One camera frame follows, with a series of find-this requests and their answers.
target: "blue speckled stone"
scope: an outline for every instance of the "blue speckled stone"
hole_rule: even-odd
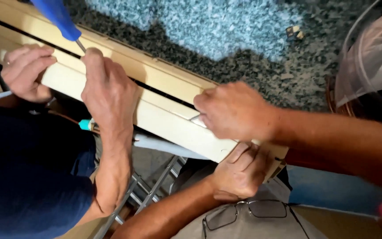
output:
[[[245,76],[269,102],[309,111],[326,110],[325,76],[368,2],[65,0],[76,23],[219,83]],[[287,41],[292,25],[303,41]]]

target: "blue screwdriver handle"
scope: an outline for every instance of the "blue screwdriver handle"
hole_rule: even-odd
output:
[[[35,7],[55,24],[61,31],[61,35],[70,41],[77,41],[82,35],[64,7],[63,0],[31,0]]]

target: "navy blue shirt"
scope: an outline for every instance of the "navy blue shirt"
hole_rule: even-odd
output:
[[[51,114],[0,108],[0,239],[52,239],[88,210],[90,132]]]

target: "glasses frame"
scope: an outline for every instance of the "glasses frame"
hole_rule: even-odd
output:
[[[250,208],[250,206],[249,206],[249,204],[251,204],[251,203],[253,203],[253,202],[280,202],[280,203],[284,206],[285,216],[256,216],[256,215],[254,215],[254,213],[251,211],[251,208]],[[306,235],[306,237],[307,237],[308,239],[310,239],[309,236],[308,236],[307,233],[306,233],[306,230],[305,230],[305,229],[303,228],[303,226],[301,225],[300,220],[297,218],[297,216],[295,215],[293,209],[291,209],[291,207],[290,207],[290,205],[295,205],[295,204],[284,203],[284,202],[282,202],[282,201],[280,201],[280,200],[277,200],[277,199],[262,199],[262,200],[254,200],[254,201],[251,201],[251,202],[240,201],[240,202],[237,202],[237,203],[235,203],[235,204],[226,205],[226,206],[224,206],[224,207],[221,207],[221,208],[217,208],[217,209],[215,209],[215,210],[212,210],[211,212],[209,212],[208,214],[206,214],[206,216],[205,216],[205,217],[203,218],[203,220],[201,221],[202,226],[203,226],[204,238],[207,239],[206,228],[209,229],[209,231],[215,231],[215,230],[217,230],[217,229],[219,229],[219,228],[222,228],[222,227],[228,226],[228,225],[230,225],[230,224],[233,224],[233,223],[237,220],[237,218],[238,218],[238,209],[237,209],[237,205],[240,205],[240,204],[246,204],[247,207],[248,207],[248,212],[250,213],[250,215],[253,215],[254,217],[257,217],[257,218],[286,218],[287,215],[288,215],[288,213],[287,213],[287,206],[289,206],[289,208],[290,208],[290,213],[294,216],[294,219],[297,221],[297,223],[299,223],[299,225],[300,225],[301,228],[303,229],[304,234]],[[207,217],[210,216],[211,214],[213,214],[213,213],[215,213],[215,212],[221,210],[221,209],[228,208],[228,207],[234,207],[234,208],[235,208],[235,219],[234,219],[232,222],[230,222],[230,223],[227,223],[227,224],[225,224],[225,225],[218,226],[218,227],[216,227],[216,228],[211,229],[211,228],[209,227],[209,224],[207,223]]]

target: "glasses lens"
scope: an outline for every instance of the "glasses lens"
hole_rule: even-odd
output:
[[[210,230],[216,230],[228,225],[237,219],[236,208],[232,205],[219,208],[206,216],[207,226]]]
[[[248,204],[251,213],[256,217],[285,217],[287,211],[279,201],[260,200]]]

